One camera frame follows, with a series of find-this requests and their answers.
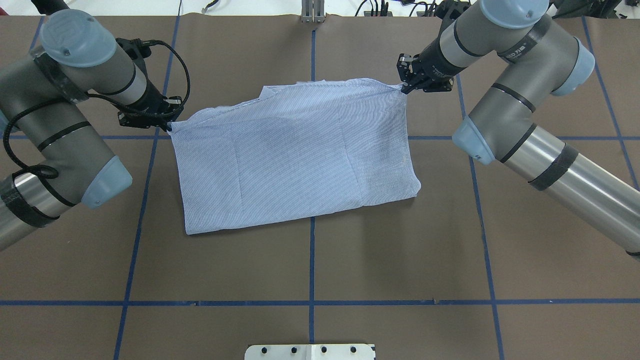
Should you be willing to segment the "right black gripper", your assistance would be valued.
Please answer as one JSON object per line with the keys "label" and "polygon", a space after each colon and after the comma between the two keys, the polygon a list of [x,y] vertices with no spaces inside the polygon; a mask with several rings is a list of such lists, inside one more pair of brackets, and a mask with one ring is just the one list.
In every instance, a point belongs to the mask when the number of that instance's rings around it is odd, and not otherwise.
{"label": "right black gripper", "polygon": [[450,92],[453,89],[455,66],[446,60],[441,48],[427,47],[420,54],[400,54],[397,71],[401,91]]}

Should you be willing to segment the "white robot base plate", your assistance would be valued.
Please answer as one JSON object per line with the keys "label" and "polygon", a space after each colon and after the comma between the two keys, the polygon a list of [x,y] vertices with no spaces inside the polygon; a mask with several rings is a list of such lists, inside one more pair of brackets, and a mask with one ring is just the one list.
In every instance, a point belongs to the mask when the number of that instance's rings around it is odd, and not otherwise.
{"label": "white robot base plate", "polygon": [[245,360],[375,360],[374,344],[256,344],[247,347]]}

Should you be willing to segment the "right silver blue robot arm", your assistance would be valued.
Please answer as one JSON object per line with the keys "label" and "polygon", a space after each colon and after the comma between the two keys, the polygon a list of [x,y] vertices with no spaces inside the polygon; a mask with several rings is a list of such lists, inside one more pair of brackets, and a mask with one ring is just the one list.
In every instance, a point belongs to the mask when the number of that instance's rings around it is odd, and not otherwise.
{"label": "right silver blue robot arm", "polygon": [[456,75],[495,52],[505,70],[452,135],[469,157],[499,161],[639,259],[639,191],[534,123],[549,96],[566,96],[594,55],[547,14],[546,0],[452,1],[438,36],[397,60],[402,92],[448,92]]}

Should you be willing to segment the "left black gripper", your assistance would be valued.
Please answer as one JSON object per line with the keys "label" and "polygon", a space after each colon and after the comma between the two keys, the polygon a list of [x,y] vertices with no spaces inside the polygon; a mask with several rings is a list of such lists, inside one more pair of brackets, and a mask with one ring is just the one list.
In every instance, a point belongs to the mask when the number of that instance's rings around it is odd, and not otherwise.
{"label": "left black gripper", "polygon": [[137,129],[155,127],[170,132],[173,122],[185,109],[184,104],[182,96],[145,93],[133,104],[118,106],[119,125]]}

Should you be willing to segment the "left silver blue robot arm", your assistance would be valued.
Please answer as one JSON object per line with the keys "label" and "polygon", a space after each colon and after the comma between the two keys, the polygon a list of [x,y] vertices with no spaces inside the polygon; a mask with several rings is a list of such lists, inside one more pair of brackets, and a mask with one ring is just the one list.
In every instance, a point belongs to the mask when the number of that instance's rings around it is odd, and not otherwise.
{"label": "left silver blue robot arm", "polygon": [[39,11],[48,16],[39,45],[1,69],[1,144],[18,166],[1,182],[2,249],[78,204],[100,207],[132,185],[78,104],[104,100],[121,126],[169,132],[190,97],[163,95],[149,78],[150,48],[166,42],[116,38],[64,2]]}

